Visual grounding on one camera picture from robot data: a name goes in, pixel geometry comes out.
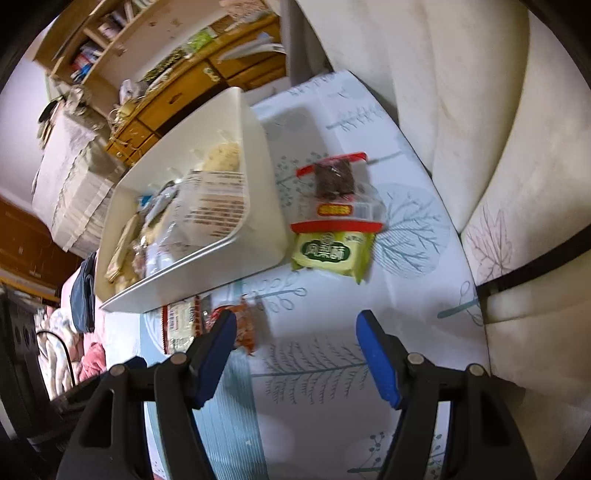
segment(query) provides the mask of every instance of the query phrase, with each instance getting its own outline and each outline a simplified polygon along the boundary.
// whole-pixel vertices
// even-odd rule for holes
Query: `black cable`
[[[68,360],[68,368],[70,369],[70,377],[72,378],[72,387],[76,386],[76,380],[74,379],[74,369],[72,368],[72,360],[70,360],[70,354],[68,353],[68,347],[66,346],[66,343],[64,342],[64,340],[61,339],[61,337],[50,331],[50,330],[39,330],[37,332],[37,336],[39,336],[40,333],[49,333],[50,335],[53,335],[55,338],[57,338],[62,347],[64,348],[64,351],[66,352],[66,358]]]

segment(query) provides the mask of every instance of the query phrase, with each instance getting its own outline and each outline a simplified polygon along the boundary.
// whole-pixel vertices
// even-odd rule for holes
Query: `table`
[[[398,412],[382,401],[355,339],[372,309],[387,333],[437,365],[488,368],[482,314],[459,238],[427,172],[391,118],[349,72],[315,77],[254,106],[264,125],[286,222],[294,170],[365,151],[387,206],[367,281],[280,265],[211,292],[213,306],[254,304],[257,350],[231,353],[217,392],[195,411],[219,479],[375,478]],[[140,354],[165,358],[160,311],[139,320]],[[154,472],[165,478],[155,406]],[[449,405],[438,413],[426,478],[438,478]]]

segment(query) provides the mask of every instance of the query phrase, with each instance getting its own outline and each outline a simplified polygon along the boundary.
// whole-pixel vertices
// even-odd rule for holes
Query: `blue cloth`
[[[95,260],[96,252],[82,262],[70,296],[72,320],[80,333],[95,331]]]

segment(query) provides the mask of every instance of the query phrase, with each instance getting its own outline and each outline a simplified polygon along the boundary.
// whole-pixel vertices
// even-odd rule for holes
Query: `white wall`
[[[0,195],[31,213],[42,158],[37,119],[47,104],[43,68],[23,57],[0,93]]]

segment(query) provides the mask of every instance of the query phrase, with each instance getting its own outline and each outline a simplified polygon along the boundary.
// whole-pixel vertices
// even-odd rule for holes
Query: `wooden drawer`
[[[228,80],[228,84],[233,87],[240,87],[242,90],[252,90],[284,76],[285,55],[275,53],[270,59],[266,59],[235,75]]]
[[[216,68],[216,70],[219,73],[222,74],[222,76],[225,79],[229,79],[229,78],[233,77],[234,75],[236,75],[237,73],[239,73],[243,70],[246,70],[248,67],[252,67],[253,65],[259,63],[260,61],[263,61],[263,60],[267,59],[268,57],[276,55],[273,52],[256,53],[254,55],[248,55],[246,57],[242,57],[241,59],[229,59],[229,60],[224,60],[224,61],[219,60],[219,57],[223,53],[226,53],[227,51],[232,50],[233,48],[236,48],[238,45],[242,45],[243,43],[246,43],[247,41],[256,40],[256,38],[263,32],[266,32],[271,36],[271,38],[272,38],[271,41],[273,43],[280,43],[281,42],[279,21],[277,21],[275,23],[272,23],[271,25],[267,25],[265,28],[262,28],[260,30],[256,30],[253,33],[250,33],[248,35],[244,35],[238,41],[229,44],[227,47],[224,47],[221,50],[218,50],[214,55],[209,57],[209,60],[211,60],[213,66]]]
[[[139,147],[139,149],[137,149],[135,152],[131,154],[131,157],[129,158],[127,165],[129,165],[130,167],[135,165],[139,161],[139,159],[142,158],[146,154],[146,152],[156,144],[158,140],[160,139],[156,135],[152,135],[151,137],[149,137],[149,139],[147,139],[142,144],[142,146]]]
[[[117,136],[117,139],[121,140],[124,144],[138,148],[150,135],[152,135],[152,132],[145,125],[142,125],[137,120],[132,120]]]
[[[198,63],[166,87],[142,110],[138,118],[152,130],[156,130],[166,120],[198,96],[207,92],[220,80],[221,78],[208,62]]]
[[[114,141],[107,148],[107,152],[117,158],[117,160],[126,164],[129,162],[134,149],[130,147],[124,147],[120,143],[117,143],[117,141]]]

